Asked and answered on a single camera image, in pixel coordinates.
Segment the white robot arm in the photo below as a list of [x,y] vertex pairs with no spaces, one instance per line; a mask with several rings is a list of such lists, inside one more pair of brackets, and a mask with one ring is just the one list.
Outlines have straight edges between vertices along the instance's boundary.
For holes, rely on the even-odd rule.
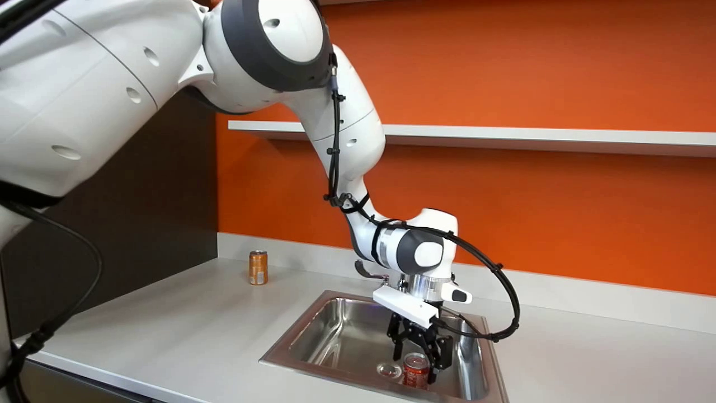
[[360,258],[423,275],[374,301],[427,329],[448,296],[457,220],[401,225],[370,202],[385,149],[379,113],[315,0],[3,0],[0,239],[90,180],[177,92],[226,115],[291,108],[330,178]]

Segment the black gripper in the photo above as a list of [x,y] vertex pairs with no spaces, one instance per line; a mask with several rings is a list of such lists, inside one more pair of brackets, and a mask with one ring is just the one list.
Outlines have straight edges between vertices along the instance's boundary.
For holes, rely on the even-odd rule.
[[422,329],[407,318],[394,313],[388,326],[388,336],[394,342],[394,359],[403,359],[406,342],[415,342],[429,361],[434,369],[448,369],[452,365],[452,336],[441,336],[437,327]]

